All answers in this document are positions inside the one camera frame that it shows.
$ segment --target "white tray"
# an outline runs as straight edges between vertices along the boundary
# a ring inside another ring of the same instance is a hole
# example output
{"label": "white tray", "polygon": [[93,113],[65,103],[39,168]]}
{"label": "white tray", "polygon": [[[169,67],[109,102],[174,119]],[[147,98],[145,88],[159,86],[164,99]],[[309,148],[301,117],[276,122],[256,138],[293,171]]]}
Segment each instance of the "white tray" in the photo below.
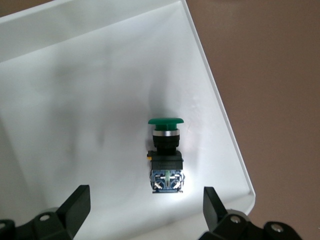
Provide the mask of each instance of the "white tray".
{"label": "white tray", "polygon": [[[185,121],[182,194],[152,194],[154,117]],[[254,206],[185,1],[56,0],[0,18],[0,219],[24,224],[81,184],[78,240],[198,239],[204,186]]]}

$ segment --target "bolt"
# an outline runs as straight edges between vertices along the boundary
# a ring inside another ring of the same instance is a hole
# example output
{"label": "bolt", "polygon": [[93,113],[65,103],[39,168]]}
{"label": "bolt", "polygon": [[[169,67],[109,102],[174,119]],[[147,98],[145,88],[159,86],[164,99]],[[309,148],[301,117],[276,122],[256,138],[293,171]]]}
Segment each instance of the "bolt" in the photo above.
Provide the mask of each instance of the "bolt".
{"label": "bolt", "polygon": [[282,233],[284,231],[284,228],[276,223],[272,224],[271,228],[278,233]]}
{"label": "bolt", "polygon": [[233,222],[235,224],[241,223],[240,218],[236,215],[231,216],[230,220],[231,220],[231,222]]}
{"label": "bolt", "polygon": [[45,214],[45,215],[42,215],[41,217],[40,217],[40,221],[46,221],[46,220],[48,220],[50,218],[50,215],[49,214]]}

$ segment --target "brown surface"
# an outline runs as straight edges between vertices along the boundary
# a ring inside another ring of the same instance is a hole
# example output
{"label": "brown surface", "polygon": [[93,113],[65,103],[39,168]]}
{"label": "brown surface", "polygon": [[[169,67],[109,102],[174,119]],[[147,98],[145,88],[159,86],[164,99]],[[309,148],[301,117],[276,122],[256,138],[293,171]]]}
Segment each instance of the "brown surface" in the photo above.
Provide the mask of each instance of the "brown surface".
{"label": "brown surface", "polygon": [[[0,16],[48,0],[0,0]],[[320,239],[320,1],[188,0],[256,191],[250,218]]]}

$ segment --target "electrical component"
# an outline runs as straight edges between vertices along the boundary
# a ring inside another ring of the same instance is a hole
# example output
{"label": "electrical component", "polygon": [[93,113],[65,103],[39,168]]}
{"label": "electrical component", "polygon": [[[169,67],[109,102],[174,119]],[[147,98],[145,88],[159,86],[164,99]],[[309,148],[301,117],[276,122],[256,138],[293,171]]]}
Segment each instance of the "electrical component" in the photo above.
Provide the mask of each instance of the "electrical component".
{"label": "electrical component", "polygon": [[151,161],[150,183],[153,193],[182,193],[185,181],[183,159],[179,146],[180,131],[177,124],[181,118],[153,118],[149,124],[155,125],[153,144],[156,151],[148,151]]}

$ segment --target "brown table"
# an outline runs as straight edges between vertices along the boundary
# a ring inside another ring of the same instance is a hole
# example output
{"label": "brown table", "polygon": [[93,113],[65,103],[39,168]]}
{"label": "brown table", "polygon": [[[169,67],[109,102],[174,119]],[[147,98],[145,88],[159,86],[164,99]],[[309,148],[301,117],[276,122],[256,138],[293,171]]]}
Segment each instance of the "brown table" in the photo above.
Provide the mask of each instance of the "brown table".
{"label": "brown table", "polygon": [[[49,1],[0,0],[0,16]],[[320,1],[187,3],[256,191],[249,217],[320,239]]]}

